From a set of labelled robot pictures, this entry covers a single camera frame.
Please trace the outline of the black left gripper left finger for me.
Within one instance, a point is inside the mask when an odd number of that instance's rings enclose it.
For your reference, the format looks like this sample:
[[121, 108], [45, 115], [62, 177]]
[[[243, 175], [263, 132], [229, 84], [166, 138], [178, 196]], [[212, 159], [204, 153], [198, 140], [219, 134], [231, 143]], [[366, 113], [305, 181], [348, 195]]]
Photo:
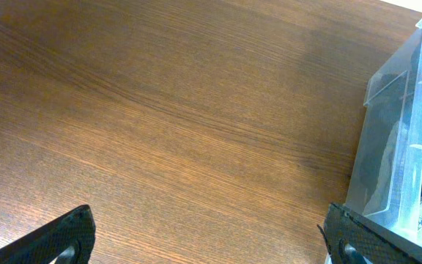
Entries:
[[0, 263], [88, 263], [95, 230], [91, 208], [80, 205], [0, 248]]

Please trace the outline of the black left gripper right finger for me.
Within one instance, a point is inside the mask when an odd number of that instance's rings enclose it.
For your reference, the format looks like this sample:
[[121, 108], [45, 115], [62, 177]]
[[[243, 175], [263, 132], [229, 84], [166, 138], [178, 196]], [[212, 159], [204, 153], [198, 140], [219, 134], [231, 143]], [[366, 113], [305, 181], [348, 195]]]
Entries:
[[422, 247], [331, 203], [319, 231], [332, 263], [422, 263]]

